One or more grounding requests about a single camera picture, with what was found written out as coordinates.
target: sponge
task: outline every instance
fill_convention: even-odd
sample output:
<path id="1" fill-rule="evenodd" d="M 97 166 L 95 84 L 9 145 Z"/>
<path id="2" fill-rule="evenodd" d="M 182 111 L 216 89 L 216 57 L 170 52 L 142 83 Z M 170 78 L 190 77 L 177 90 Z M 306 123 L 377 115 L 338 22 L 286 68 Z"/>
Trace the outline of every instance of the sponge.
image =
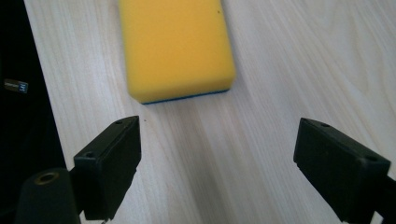
<path id="1" fill-rule="evenodd" d="M 235 77 L 220 0 L 120 0 L 129 93 L 150 104 L 227 91 Z"/>

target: light wood grain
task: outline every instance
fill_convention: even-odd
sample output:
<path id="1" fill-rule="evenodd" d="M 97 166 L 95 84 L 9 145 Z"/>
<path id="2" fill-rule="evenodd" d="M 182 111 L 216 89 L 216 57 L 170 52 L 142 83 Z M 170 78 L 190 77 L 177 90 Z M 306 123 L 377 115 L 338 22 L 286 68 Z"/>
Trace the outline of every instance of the light wood grain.
<path id="1" fill-rule="evenodd" d="M 127 93 L 117 0 L 25 4 L 69 168 L 112 121 L 141 118 L 112 223 L 340 223 L 292 161 L 300 117 L 396 161 L 396 1 L 223 0 L 233 88 L 157 105 Z"/>

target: black plastic part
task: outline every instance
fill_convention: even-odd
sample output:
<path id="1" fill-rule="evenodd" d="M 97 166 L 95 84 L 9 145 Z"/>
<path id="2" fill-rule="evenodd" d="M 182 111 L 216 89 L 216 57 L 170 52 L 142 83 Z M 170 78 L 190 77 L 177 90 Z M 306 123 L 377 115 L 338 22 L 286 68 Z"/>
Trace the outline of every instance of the black plastic part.
<path id="1" fill-rule="evenodd" d="M 107 127 L 74 157 L 78 210 L 88 220 L 113 219 L 140 160 L 139 117 Z"/>
<path id="2" fill-rule="evenodd" d="M 69 173 L 56 168 L 25 181 L 15 224 L 80 223 Z"/>
<path id="3" fill-rule="evenodd" d="M 370 223 L 390 161 L 312 119 L 300 121 L 294 161 L 342 221 Z"/>
<path id="4" fill-rule="evenodd" d="M 388 176 L 375 210 L 384 218 L 383 224 L 396 223 L 396 182 Z"/>

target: wooden surface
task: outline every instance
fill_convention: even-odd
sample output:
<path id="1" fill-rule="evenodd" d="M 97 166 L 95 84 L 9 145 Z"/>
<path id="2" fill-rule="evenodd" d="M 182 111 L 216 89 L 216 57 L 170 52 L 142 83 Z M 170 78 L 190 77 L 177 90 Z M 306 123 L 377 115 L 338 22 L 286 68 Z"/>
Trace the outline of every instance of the wooden surface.
<path id="1" fill-rule="evenodd" d="M 394 0 L 223 0 L 233 88 L 156 105 L 127 93 L 117 0 L 25 3 L 69 168 L 112 121 L 141 118 L 112 223 L 340 223 L 292 161 L 300 117 L 396 161 Z"/>

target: scrub pad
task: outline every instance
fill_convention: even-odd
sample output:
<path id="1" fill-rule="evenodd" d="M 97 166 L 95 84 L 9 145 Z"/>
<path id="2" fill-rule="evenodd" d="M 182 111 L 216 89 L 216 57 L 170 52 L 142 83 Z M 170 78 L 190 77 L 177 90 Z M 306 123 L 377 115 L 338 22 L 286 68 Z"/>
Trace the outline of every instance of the scrub pad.
<path id="1" fill-rule="evenodd" d="M 120 0 L 129 93 L 150 104 L 227 91 L 235 77 L 220 0 Z"/>

